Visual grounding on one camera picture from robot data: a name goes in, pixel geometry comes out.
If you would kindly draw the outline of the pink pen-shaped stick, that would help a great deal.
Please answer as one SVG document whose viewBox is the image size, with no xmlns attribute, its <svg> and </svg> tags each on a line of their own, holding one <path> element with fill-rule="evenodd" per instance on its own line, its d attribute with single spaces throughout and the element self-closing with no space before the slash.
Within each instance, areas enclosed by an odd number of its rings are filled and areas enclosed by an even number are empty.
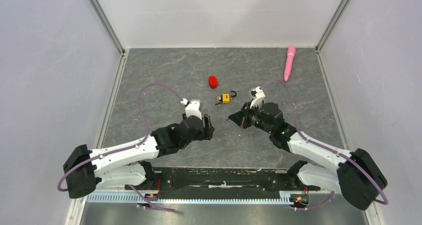
<svg viewBox="0 0 422 225">
<path fill-rule="evenodd" d="M 285 68 L 284 68 L 284 73 L 283 73 L 285 82 L 288 81 L 291 75 L 291 70 L 292 70 L 295 54 L 296 54 L 295 46 L 290 46 L 287 50 L 286 63 L 285 63 Z"/>
</svg>

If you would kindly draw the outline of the metal key bunch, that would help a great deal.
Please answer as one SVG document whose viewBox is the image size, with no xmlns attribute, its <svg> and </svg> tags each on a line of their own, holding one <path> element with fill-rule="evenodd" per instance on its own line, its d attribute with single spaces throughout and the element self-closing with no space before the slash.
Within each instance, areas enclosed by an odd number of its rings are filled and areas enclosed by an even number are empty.
<svg viewBox="0 0 422 225">
<path fill-rule="evenodd" d="M 222 104 L 222 98 L 221 98 L 221 97 L 217 97 L 217 98 L 216 98 L 216 103 L 215 103 L 215 105 L 220 105 L 220 104 Z"/>
</svg>

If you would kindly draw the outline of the yellow black padlock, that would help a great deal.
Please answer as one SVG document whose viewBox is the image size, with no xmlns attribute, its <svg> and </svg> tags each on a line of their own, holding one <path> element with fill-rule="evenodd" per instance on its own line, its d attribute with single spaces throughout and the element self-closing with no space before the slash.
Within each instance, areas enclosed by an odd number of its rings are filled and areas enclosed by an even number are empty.
<svg viewBox="0 0 422 225">
<path fill-rule="evenodd" d="M 222 98 L 222 104 L 228 104 L 230 103 L 232 98 L 235 98 L 237 96 L 236 91 L 229 91 L 229 93 L 222 93 L 219 97 Z"/>
</svg>

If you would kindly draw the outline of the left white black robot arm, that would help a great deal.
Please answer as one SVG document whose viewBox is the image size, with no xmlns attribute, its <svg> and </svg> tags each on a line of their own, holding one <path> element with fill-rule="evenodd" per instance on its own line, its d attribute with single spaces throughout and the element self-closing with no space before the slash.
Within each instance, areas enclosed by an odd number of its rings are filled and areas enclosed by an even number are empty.
<svg viewBox="0 0 422 225">
<path fill-rule="evenodd" d="M 156 176 L 149 159 L 175 154 L 193 141 L 211 140 L 213 132 L 209 115 L 192 115 L 117 146 L 89 150 L 87 145 L 79 145 L 63 165 L 67 188 L 58 190 L 77 199 L 101 187 L 133 185 L 151 189 Z"/>
</svg>

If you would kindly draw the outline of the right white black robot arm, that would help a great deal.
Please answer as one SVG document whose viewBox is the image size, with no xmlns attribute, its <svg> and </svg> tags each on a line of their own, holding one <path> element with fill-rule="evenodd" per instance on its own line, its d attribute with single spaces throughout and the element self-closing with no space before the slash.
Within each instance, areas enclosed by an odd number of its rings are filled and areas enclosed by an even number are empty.
<svg viewBox="0 0 422 225">
<path fill-rule="evenodd" d="M 388 185 L 367 151 L 339 149 L 313 139 L 285 122 L 276 103 L 264 103 L 261 108 L 251 108 L 245 103 L 228 119 L 241 129 L 258 128 L 269 134 L 278 149 L 317 163 L 299 161 L 290 168 L 287 181 L 293 189 L 304 185 L 328 189 L 341 194 L 355 208 L 366 210 Z"/>
</svg>

